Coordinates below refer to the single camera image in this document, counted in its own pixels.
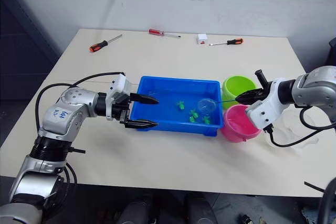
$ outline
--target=green toy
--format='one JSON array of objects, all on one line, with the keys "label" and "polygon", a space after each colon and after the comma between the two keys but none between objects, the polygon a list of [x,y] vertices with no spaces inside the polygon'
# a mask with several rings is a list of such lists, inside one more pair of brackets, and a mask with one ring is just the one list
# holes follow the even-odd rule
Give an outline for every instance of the green toy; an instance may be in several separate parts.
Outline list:
[{"label": "green toy", "polygon": [[193,116],[190,116],[190,117],[189,117],[189,121],[190,121],[191,123],[195,123],[195,122],[196,122]]},{"label": "green toy", "polygon": [[211,124],[209,118],[210,116],[204,116],[202,117],[202,120],[204,121],[205,124]]},{"label": "green toy", "polygon": [[195,119],[198,118],[198,114],[197,114],[196,110],[190,110],[189,115],[192,115]]},{"label": "green toy", "polygon": [[184,101],[179,101],[176,105],[180,108],[180,110],[184,110]]}]

